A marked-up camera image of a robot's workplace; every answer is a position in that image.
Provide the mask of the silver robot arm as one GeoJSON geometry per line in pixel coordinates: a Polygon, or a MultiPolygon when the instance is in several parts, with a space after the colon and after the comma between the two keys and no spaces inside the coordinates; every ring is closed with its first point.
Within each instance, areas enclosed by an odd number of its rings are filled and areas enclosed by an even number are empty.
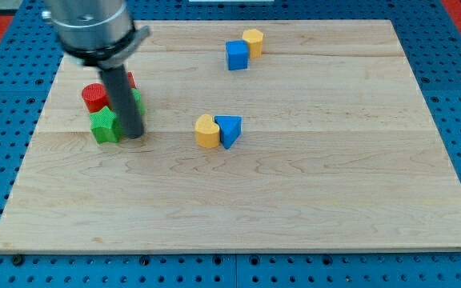
{"type": "Polygon", "coordinates": [[[62,49],[82,66],[110,70],[124,62],[151,32],[137,28],[126,0],[45,0],[42,18],[52,24],[62,49]]]}

